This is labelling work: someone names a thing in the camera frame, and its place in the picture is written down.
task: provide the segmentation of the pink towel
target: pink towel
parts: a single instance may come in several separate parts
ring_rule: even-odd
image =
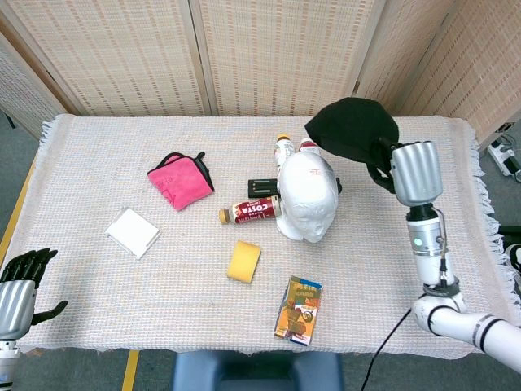
[[[204,152],[195,159],[173,152],[147,173],[150,181],[177,211],[212,194],[214,190],[203,157]]]

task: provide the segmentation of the tablecloth fringe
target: tablecloth fringe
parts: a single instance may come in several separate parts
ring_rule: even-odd
[[[487,185],[481,180],[485,172],[479,166],[479,144],[472,141],[471,144],[471,170],[474,175],[475,189],[478,193],[479,205],[484,214],[484,229],[488,239],[488,245],[493,252],[498,268],[498,276],[502,278],[502,291],[506,300],[513,305],[513,322],[521,325],[521,297],[514,290],[514,276],[517,270],[510,264],[510,258],[505,254],[503,249],[503,236],[498,234],[500,223],[495,218],[489,216],[494,213],[494,208],[490,204],[490,197],[488,196]]]

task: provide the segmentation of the white tablecloth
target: white tablecloth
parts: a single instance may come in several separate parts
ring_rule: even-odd
[[[422,293],[409,248],[407,209],[371,182],[364,165],[324,153],[344,185],[323,241],[290,241],[274,220],[222,226],[219,208],[247,199],[247,180],[275,175],[275,136],[305,136],[304,117],[58,116],[46,126],[7,259],[32,248],[59,250],[37,310],[69,300],[56,319],[20,341],[31,347],[94,349],[303,349],[274,338],[291,275],[322,283],[310,349],[375,351]],[[494,239],[474,132],[461,120],[397,118],[401,141],[436,142],[456,275],[470,309],[519,322],[513,283]],[[205,151],[216,191],[180,213],[146,172],[169,152]],[[128,206],[161,229],[136,261],[103,235]],[[262,254],[252,284],[226,277],[237,240]],[[421,330],[409,317],[384,351],[458,358],[473,348]]]

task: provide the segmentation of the silver robotic hand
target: silver robotic hand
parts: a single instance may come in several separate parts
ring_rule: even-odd
[[[61,301],[53,310],[34,313],[36,293],[49,260],[57,254],[44,248],[13,258],[0,278],[0,391],[10,390],[20,356],[16,340],[31,326],[52,319],[67,306]]]

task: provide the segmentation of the bottle cap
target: bottle cap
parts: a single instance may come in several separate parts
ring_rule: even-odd
[[[228,209],[219,210],[219,221],[221,222],[221,224],[228,224],[230,222]]]
[[[288,140],[290,139],[290,136],[286,133],[279,133],[277,134],[277,141],[283,139],[283,138],[287,138]]]

